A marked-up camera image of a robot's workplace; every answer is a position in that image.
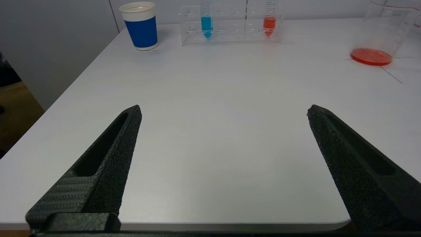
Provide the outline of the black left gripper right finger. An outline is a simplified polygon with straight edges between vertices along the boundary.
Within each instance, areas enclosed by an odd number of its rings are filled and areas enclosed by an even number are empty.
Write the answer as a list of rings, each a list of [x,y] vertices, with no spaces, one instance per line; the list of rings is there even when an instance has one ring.
[[[419,232],[420,182],[331,111],[312,105],[307,117],[356,229]]]

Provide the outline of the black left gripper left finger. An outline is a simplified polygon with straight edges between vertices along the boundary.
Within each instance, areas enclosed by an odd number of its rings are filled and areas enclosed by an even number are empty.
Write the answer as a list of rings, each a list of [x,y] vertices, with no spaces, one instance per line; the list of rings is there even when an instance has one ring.
[[[54,213],[118,214],[141,121],[138,105],[122,111],[27,212],[30,228]]]

